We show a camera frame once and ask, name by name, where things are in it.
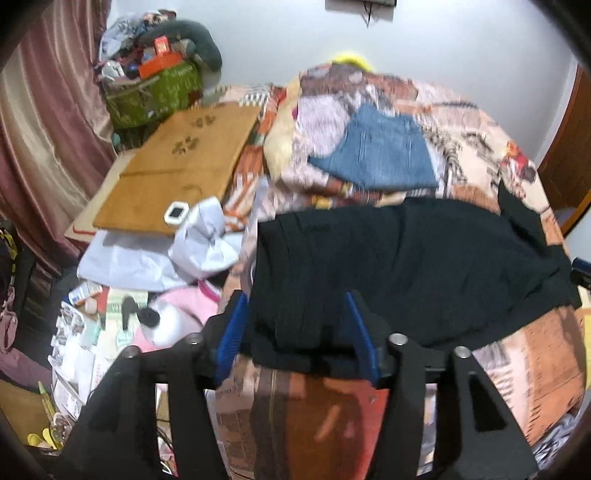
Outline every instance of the plush toy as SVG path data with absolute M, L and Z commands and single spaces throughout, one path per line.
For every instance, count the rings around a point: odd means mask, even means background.
M 191 20 L 164 22 L 140 35 L 137 43 L 141 47 L 154 46 L 154 40 L 166 36 L 170 41 L 187 38 L 187 56 L 199 64 L 204 64 L 212 72 L 222 68 L 222 55 L 217 49 L 209 30 L 201 23 Z

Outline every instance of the curtain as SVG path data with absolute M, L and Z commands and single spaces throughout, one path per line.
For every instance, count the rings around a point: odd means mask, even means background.
M 111 0 L 54 0 L 0 73 L 0 214 L 46 270 L 76 262 L 64 232 L 115 153 L 93 62 Z

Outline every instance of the bed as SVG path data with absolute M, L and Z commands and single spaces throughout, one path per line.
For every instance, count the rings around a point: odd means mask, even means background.
M 437 188 L 367 192 L 307 162 L 309 155 L 330 151 L 351 112 L 367 102 L 382 112 L 414 115 L 430 144 Z M 319 125 L 329 125 L 337 132 L 335 138 L 317 135 Z M 259 182 L 239 262 L 226 281 L 220 310 L 235 289 L 251 288 L 257 221 L 290 210 L 351 203 L 382 206 L 406 196 L 434 196 L 499 213 L 496 192 L 502 180 L 540 214 L 548 244 L 564 240 L 533 163 L 483 110 L 440 86 L 350 66 L 314 67 L 287 85 L 264 153 L 272 181 Z M 555 309 L 475 352 L 531 445 L 582 399 L 584 313 L 583 308 Z M 435 392 L 433 386 L 428 389 L 418 473 L 428 472 L 433 460 Z M 386 400 L 385 391 L 374 390 L 366 381 L 306 377 L 261 368 L 239 357 L 230 378 L 209 401 L 234 478 L 361 480 Z

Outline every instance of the green bag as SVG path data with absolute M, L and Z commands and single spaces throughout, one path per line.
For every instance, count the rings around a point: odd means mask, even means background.
M 189 93 L 202 88 L 194 63 L 183 61 L 120 92 L 107 93 L 105 100 L 114 128 L 132 128 L 164 120 L 190 106 Z

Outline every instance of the brown cardboard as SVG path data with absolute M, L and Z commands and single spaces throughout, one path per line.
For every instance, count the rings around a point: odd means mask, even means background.
M 222 197 L 260 107 L 237 103 L 176 112 L 140 148 L 96 215 L 106 230 L 171 235 L 164 213 Z

